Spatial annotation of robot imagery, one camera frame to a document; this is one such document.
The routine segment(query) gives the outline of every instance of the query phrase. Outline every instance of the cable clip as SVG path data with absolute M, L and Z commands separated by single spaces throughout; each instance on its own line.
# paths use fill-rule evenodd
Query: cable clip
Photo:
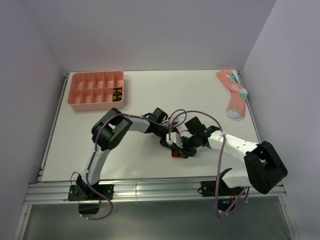
M 222 131 L 218 140 L 222 139 L 226 135 L 227 135 L 227 133 L 225 131 Z

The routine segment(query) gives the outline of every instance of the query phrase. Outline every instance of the polka dot sock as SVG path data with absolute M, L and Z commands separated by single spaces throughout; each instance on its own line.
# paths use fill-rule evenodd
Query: polka dot sock
M 236 121 L 241 121 L 246 115 L 247 90 L 239 84 L 231 70 L 221 70 L 217 72 L 216 76 L 231 93 L 231 99 L 226 108 L 226 114 Z

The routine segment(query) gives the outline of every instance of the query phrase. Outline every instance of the glass panel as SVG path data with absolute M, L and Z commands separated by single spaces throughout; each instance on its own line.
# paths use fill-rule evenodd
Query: glass panel
M 24 240 L 284 240 L 289 232 L 277 197 L 249 203 L 219 220 L 212 199 L 114 203 L 103 220 L 79 217 L 77 204 L 34 205 Z M 109 209 L 102 205 L 99 216 Z

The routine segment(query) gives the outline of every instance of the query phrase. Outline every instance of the pink sorting tray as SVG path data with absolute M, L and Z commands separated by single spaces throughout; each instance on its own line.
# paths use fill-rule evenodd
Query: pink sorting tray
M 123 71 L 75 73 L 67 102 L 76 112 L 122 109 L 124 83 Z

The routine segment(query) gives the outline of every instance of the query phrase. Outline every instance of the red object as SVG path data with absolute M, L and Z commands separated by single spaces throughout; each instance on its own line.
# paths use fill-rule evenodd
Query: red object
M 178 152 L 177 152 L 177 151 L 173 151 L 173 152 L 171 153 L 171 157 L 173 157 L 173 158 L 179 158 Z

